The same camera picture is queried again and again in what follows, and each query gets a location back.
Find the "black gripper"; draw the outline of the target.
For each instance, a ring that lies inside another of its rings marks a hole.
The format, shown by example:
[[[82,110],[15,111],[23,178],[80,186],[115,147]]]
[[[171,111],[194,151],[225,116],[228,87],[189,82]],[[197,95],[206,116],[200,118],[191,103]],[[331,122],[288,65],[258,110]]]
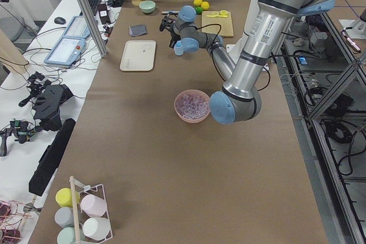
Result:
[[[169,43],[170,48],[174,48],[176,42],[181,39],[181,37],[178,33],[178,30],[176,30],[176,28],[175,28],[176,20],[173,18],[173,16],[177,17],[177,15],[173,15],[173,14],[165,15],[159,26],[160,32],[167,30],[170,33],[170,36],[171,36],[170,43]]]

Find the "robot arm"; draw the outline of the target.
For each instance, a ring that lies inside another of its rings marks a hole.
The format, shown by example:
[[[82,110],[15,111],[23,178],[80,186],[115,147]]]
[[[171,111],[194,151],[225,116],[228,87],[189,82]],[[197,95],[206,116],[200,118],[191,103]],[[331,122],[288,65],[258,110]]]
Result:
[[[205,49],[224,79],[220,91],[209,102],[212,117],[221,124],[254,118],[261,110],[261,98],[255,84],[286,23],[295,16],[330,11],[335,0],[257,0],[259,11],[243,48],[234,61],[217,34],[200,32],[194,24],[196,11],[185,5],[176,18],[165,16],[160,31],[168,30],[170,47],[180,54]]]

